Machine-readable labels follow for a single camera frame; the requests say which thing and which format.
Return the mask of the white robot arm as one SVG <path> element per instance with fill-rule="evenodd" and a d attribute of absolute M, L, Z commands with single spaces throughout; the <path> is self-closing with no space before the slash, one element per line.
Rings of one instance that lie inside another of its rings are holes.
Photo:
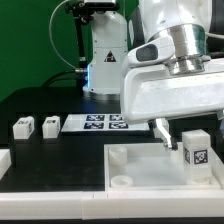
<path fill-rule="evenodd" d="M 139 0 L 131 19 L 114 16 L 106 0 L 93 10 L 93 59 L 84 94 L 120 100 L 129 124 L 152 122 L 174 149 L 162 122 L 224 110 L 224 59 L 207 52 L 222 0 Z"/>

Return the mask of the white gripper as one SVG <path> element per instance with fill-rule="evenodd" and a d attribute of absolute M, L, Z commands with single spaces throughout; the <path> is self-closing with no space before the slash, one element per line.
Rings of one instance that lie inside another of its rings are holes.
<path fill-rule="evenodd" d="M 129 124 L 156 120 L 164 147 L 178 149 L 165 129 L 166 119 L 177 119 L 224 110 L 224 58 L 205 59 L 205 70 L 172 75 L 165 63 L 175 53 L 169 35 L 131 50 L 122 67 L 120 107 Z"/>

